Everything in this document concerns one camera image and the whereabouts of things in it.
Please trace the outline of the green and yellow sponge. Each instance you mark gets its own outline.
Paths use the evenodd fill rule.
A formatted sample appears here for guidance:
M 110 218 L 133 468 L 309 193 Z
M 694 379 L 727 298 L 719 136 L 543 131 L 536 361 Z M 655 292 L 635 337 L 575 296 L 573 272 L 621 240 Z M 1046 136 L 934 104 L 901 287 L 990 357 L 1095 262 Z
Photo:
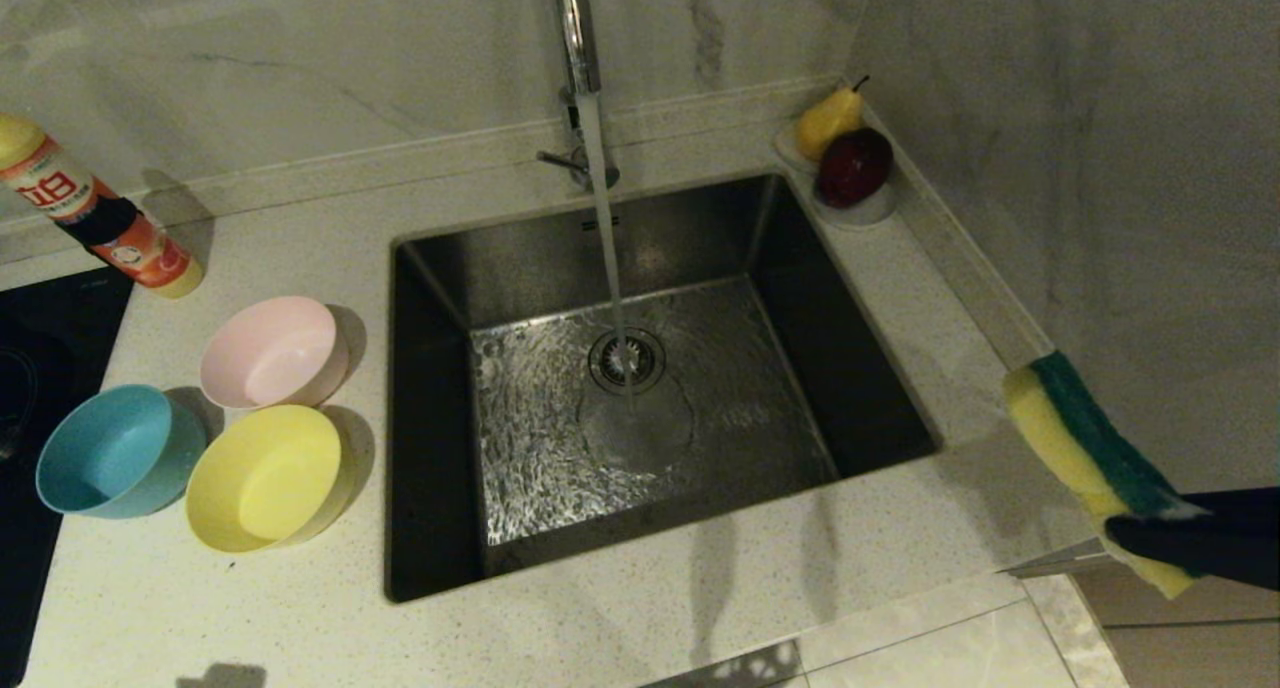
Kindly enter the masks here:
M 1107 555 L 1167 600 L 1190 588 L 1199 573 L 1125 550 L 1107 537 L 1106 523 L 1112 518 L 1190 520 L 1207 510 L 1184 500 L 1121 436 L 1068 357 L 1051 352 L 1011 370 L 1002 395 L 1021 437 L 1076 497 Z

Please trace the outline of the chrome faucet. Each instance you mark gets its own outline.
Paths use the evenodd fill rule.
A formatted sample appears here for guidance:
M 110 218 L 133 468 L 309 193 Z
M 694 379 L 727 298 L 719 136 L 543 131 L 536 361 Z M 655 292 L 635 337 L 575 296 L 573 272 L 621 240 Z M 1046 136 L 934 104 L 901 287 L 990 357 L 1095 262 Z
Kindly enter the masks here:
M 556 17 L 566 68 L 566 86 L 559 90 L 559 104 L 566 114 L 570 150 L 561 153 L 540 151 L 536 159 L 567 170 L 577 185 L 593 191 L 596 182 L 590 176 L 591 162 L 580 111 L 580 98 L 595 97 L 602 88 L 590 1 L 556 0 Z

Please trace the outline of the blue plastic bowl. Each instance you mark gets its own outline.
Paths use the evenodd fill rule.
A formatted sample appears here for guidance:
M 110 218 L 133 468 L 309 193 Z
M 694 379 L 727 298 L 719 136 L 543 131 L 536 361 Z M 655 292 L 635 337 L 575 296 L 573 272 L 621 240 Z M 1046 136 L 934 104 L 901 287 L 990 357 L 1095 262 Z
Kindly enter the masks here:
M 46 439 L 35 471 L 41 503 L 63 515 L 141 518 L 180 497 L 209 446 L 201 419 L 148 384 L 82 402 Z

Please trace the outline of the orange yellow detergent bottle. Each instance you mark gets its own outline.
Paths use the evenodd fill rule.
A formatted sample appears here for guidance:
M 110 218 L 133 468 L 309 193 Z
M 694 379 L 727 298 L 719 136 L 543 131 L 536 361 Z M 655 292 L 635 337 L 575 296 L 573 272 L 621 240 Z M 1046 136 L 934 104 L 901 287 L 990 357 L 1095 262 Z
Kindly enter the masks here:
M 189 249 L 82 168 L 24 116 L 0 111 L 0 183 L 83 249 L 165 299 L 180 299 L 205 270 Z

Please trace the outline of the stainless steel sink basin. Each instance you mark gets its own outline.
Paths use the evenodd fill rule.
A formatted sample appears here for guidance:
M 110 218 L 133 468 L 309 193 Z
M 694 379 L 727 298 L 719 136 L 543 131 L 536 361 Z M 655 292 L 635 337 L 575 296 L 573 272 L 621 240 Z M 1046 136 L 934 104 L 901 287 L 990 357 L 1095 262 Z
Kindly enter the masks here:
M 835 254 L 780 174 L 392 251 L 384 591 L 404 604 L 928 457 Z M 603 334 L 660 382 L 603 391 Z

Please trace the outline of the light wood cabinet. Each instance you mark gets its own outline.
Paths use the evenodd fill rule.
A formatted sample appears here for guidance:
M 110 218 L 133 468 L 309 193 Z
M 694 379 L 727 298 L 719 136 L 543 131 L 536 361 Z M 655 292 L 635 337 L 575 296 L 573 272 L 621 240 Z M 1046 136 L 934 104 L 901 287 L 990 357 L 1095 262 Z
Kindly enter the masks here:
M 1166 600 L 1119 565 L 1071 579 L 1132 688 L 1280 688 L 1280 593 L 1206 577 Z

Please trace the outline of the small white dish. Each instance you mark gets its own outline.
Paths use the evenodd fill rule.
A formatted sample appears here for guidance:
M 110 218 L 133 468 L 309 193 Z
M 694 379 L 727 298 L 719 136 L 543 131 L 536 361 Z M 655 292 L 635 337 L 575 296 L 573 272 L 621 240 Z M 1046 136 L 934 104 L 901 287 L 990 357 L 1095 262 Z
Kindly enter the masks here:
M 805 156 L 797 150 L 796 120 L 791 120 L 781 127 L 773 137 L 773 147 L 787 168 L 799 170 L 805 176 L 815 176 L 818 162 Z
M 812 188 L 810 197 L 818 217 L 840 231 L 868 231 L 892 217 L 899 205 L 897 191 L 890 183 L 884 183 L 867 199 L 851 205 L 850 208 L 835 208 L 827 205 L 815 188 Z

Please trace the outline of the dark red apple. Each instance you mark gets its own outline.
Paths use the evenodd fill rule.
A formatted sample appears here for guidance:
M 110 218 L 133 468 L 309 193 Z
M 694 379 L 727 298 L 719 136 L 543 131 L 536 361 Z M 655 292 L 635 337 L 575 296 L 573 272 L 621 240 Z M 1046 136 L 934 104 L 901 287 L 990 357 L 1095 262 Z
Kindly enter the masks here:
M 893 168 L 893 147 L 870 127 L 836 137 L 824 151 L 815 178 L 815 194 L 831 208 L 852 208 L 869 199 Z

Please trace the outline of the yellow pear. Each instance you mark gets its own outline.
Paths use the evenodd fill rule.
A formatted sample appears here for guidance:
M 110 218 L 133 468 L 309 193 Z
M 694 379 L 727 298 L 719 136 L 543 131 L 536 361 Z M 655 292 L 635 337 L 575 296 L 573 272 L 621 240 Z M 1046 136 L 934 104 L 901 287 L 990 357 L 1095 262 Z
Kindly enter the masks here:
M 869 79 L 842 82 L 832 95 L 806 109 L 794 129 L 795 150 L 809 161 L 819 161 L 835 138 L 864 127 L 865 101 L 860 92 Z

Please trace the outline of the round metal drain strainer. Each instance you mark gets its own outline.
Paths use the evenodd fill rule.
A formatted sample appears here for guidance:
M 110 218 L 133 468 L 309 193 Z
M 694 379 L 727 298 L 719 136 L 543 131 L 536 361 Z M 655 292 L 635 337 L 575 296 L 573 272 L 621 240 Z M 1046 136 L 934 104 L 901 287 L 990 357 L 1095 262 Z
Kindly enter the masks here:
M 617 332 L 603 334 L 588 356 L 588 370 L 598 387 L 611 395 L 641 395 L 664 375 L 666 349 L 653 332 L 627 327 L 626 341 Z

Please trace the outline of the yellow plastic bowl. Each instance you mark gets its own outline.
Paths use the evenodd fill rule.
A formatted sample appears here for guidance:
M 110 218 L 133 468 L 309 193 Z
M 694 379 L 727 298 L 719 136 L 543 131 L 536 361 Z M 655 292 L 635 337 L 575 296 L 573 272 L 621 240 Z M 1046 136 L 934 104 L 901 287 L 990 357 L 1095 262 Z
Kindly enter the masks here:
M 355 489 L 343 434 L 306 405 L 273 405 L 238 419 L 200 457 L 186 491 L 193 536 L 218 552 L 259 552 L 314 538 Z

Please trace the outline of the pink plastic bowl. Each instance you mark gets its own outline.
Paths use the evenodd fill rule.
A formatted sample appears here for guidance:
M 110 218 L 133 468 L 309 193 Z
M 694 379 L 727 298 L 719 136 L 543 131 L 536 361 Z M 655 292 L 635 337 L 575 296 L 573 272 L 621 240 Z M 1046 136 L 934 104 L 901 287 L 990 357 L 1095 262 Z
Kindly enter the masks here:
M 210 402 L 234 410 L 319 405 L 349 368 L 335 315 L 305 295 L 280 295 L 238 311 L 207 341 L 198 364 Z

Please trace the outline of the black glass cooktop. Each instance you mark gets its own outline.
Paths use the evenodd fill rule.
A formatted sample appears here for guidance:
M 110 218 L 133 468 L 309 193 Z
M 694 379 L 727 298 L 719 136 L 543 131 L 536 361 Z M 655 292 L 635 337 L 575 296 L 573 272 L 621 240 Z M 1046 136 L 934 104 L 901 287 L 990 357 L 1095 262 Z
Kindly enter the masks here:
M 109 269 L 0 290 L 0 688 L 26 676 L 61 523 L 37 495 L 37 463 L 99 393 L 131 292 Z

